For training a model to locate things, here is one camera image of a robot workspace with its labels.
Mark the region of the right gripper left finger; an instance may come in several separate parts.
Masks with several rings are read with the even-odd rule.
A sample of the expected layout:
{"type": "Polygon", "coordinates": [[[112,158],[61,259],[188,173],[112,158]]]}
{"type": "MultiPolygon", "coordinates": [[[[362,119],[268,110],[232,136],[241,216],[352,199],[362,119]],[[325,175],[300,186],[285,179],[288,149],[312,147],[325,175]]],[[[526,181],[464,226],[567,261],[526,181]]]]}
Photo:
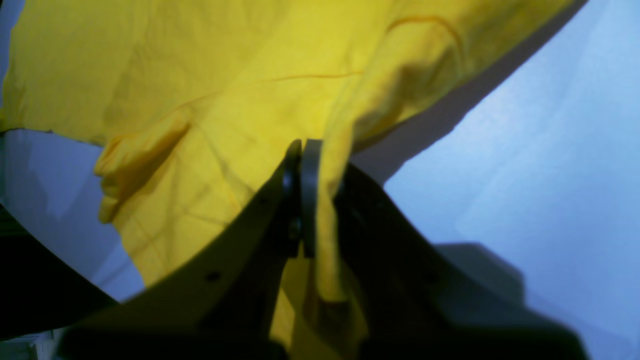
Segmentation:
{"type": "Polygon", "coordinates": [[[57,360],[286,360],[270,339],[282,272],[302,238],[302,142],[187,264],[69,328],[57,360]]]}

